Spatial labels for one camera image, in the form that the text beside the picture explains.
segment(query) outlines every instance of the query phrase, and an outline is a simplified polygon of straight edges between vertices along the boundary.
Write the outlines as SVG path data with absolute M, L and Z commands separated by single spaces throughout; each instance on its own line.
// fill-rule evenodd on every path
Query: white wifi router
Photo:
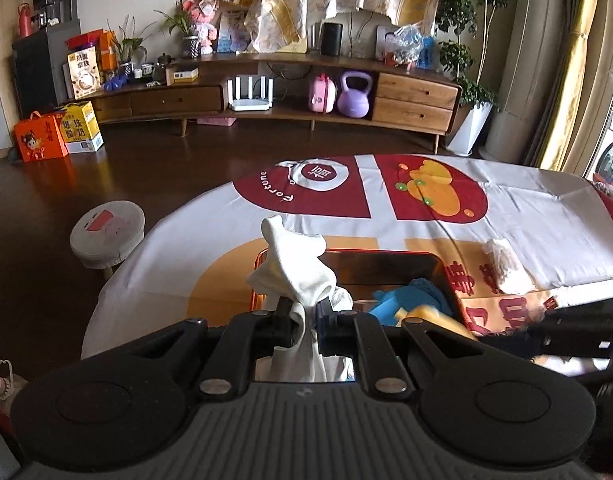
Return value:
M 250 112 L 254 110 L 268 110 L 273 106 L 273 79 L 262 76 L 260 81 L 260 97 L 253 97 L 253 77 L 248 77 L 248 98 L 240 99 L 240 77 L 235 78 L 235 99 L 233 99 L 233 80 L 226 82 L 228 105 L 236 112 Z

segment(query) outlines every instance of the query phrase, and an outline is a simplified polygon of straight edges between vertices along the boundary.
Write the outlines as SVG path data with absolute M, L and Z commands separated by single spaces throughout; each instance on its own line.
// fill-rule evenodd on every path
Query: stool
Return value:
M 144 238 L 144 212 L 127 200 L 91 209 L 71 231 L 71 250 L 87 269 L 101 270 L 105 280 Z

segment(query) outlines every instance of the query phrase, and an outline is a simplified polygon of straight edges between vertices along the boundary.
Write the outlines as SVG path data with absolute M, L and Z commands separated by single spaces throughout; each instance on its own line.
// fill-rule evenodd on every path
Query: wooden tv stand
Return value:
M 316 74 L 326 72 L 327 68 L 370 73 L 374 85 L 369 94 L 369 113 L 362 119 L 345 117 L 336 109 L 329 114 L 318 114 L 309 110 L 306 97 L 276 100 L 266 111 L 234 112 L 226 104 L 227 78 L 256 75 L 260 62 L 310 65 Z M 212 54 L 173 66 L 178 69 L 197 67 L 200 76 L 190 84 L 153 88 L 133 84 L 117 91 L 96 92 L 83 100 L 91 100 L 100 123 L 180 119 L 183 136 L 187 120 L 199 116 L 292 119 L 310 121 L 312 130 L 317 121 L 323 121 L 433 134 L 437 152 L 440 137 L 451 130 L 461 92 L 457 84 L 431 70 L 407 71 L 375 60 L 319 54 Z

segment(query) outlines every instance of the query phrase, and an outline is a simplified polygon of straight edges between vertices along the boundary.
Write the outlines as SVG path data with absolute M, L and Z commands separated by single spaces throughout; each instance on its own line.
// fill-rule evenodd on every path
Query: tall white flower pot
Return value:
M 485 126 L 491 108 L 493 108 L 493 105 L 490 103 L 484 103 L 479 107 L 471 108 L 465 121 L 451 137 L 447 144 L 447 150 L 459 156 L 471 155 L 475 140 L 480 135 L 483 126 Z

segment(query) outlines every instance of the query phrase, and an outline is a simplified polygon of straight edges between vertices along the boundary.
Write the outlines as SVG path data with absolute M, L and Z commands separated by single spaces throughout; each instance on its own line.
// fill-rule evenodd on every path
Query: cylindrical speaker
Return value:
M 320 53 L 323 56 L 339 56 L 343 42 L 343 24 L 323 23 L 321 38 Z

